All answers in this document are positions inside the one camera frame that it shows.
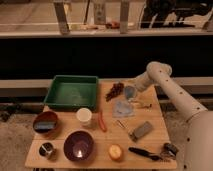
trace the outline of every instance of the plastic tray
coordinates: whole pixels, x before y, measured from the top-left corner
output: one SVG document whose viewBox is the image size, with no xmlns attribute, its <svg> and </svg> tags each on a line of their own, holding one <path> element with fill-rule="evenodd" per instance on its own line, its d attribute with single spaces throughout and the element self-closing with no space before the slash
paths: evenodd
<svg viewBox="0 0 213 171">
<path fill-rule="evenodd" d="M 56 75 L 44 103 L 53 109 L 96 108 L 98 77 Z"/>
</svg>

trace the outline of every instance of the red pepper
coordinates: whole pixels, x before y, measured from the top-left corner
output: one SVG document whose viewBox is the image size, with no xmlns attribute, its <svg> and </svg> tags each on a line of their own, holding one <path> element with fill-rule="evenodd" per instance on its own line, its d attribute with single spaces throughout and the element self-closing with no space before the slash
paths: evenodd
<svg viewBox="0 0 213 171">
<path fill-rule="evenodd" d="M 98 124 L 103 132 L 107 131 L 106 124 L 103 121 L 102 110 L 100 110 L 100 112 L 98 113 Z"/>
</svg>

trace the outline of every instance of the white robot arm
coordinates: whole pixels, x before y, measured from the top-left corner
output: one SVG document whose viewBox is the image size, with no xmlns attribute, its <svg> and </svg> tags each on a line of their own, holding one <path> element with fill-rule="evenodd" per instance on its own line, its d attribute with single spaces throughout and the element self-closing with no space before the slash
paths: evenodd
<svg viewBox="0 0 213 171">
<path fill-rule="evenodd" d="M 134 79 L 138 91 L 157 83 L 189 124 L 186 139 L 184 170 L 213 171 L 213 111 L 200 104 L 175 83 L 167 64 L 151 62 L 146 72 Z"/>
</svg>

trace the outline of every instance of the dark red bowl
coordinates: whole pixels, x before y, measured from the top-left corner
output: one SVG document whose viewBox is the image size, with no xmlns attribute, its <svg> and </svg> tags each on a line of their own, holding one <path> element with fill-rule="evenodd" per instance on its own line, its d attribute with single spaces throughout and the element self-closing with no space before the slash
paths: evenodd
<svg viewBox="0 0 213 171">
<path fill-rule="evenodd" d="M 39 134 L 49 134 L 56 129 L 58 116 L 53 111 L 40 113 L 33 122 L 33 129 Z"/>
<path fill-rule="evenodd" d="M 92 153 L 93 144 L 93 138 L 88 132 L 73 132 L 64 142 L 64 154 L 71 161 L 85 160 Z"/>
</svg>

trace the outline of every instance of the white cup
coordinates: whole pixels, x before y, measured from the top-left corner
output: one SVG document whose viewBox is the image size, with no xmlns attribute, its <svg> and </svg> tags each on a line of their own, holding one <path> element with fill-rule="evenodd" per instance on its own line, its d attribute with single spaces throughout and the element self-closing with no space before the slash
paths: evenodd
<svg viewBox="0 0 213 171">
<path fill-rule="evenodd" d="M 89 109 L 80 108 L 76 113 L 76 117 L 82 126 L 85 127 L 91 126 L 92 112 Z"/>
</svg>

